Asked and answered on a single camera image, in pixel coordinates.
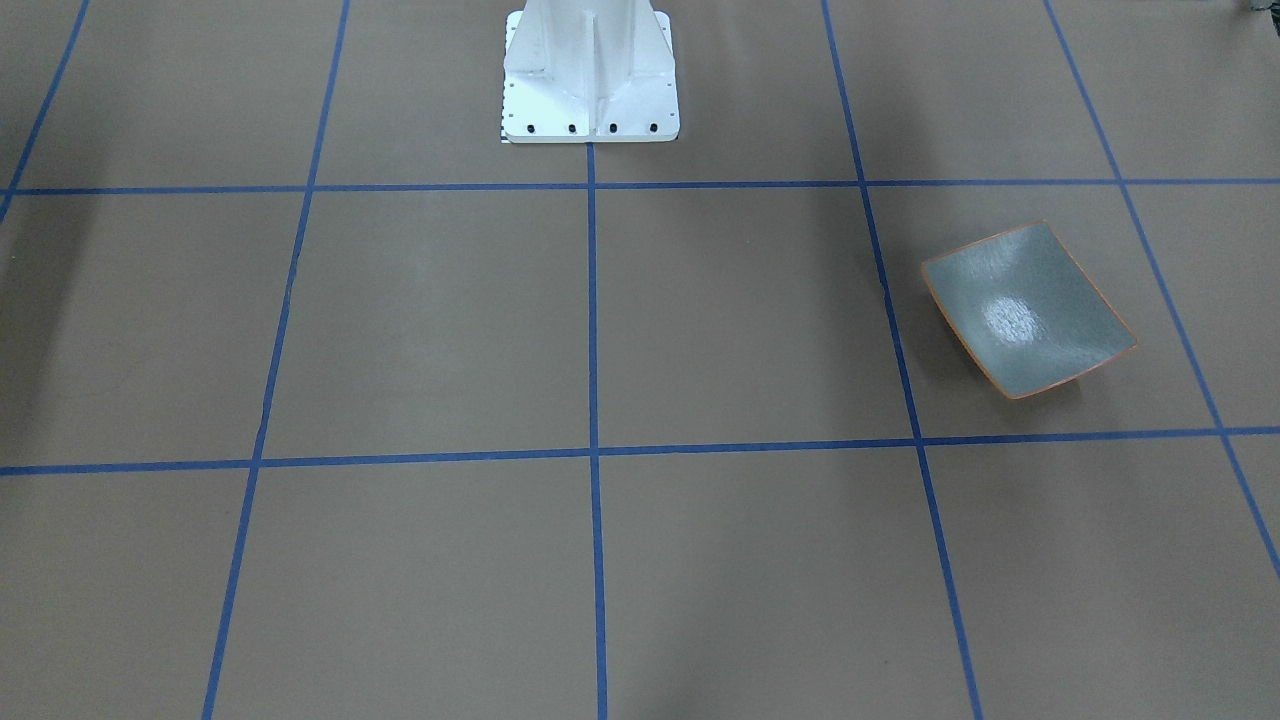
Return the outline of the grey square plate orange rim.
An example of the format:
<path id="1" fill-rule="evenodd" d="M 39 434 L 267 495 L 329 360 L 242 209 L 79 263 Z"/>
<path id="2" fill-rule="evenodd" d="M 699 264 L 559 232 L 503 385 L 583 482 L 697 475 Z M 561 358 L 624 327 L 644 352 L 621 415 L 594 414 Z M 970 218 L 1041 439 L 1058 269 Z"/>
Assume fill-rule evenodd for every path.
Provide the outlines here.
<path id="1" fill-rule="evenodd" d="M 1044 220 L 929 258 L 920 273 L 947 327 L 1005 398 L 1065 386 L 1139 343 Z"/>

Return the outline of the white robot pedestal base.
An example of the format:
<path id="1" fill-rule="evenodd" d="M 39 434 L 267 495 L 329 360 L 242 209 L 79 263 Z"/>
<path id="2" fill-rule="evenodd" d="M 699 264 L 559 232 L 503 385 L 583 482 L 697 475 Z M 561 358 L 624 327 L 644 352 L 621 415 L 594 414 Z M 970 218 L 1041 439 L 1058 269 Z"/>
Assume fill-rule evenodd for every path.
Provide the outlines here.
<path id="1" fill-rule="evenodd" d="M 500 140 L 663 143 L 681 129 L 668 14 L 649 1 L 527 1 L 506 17 Z"/>

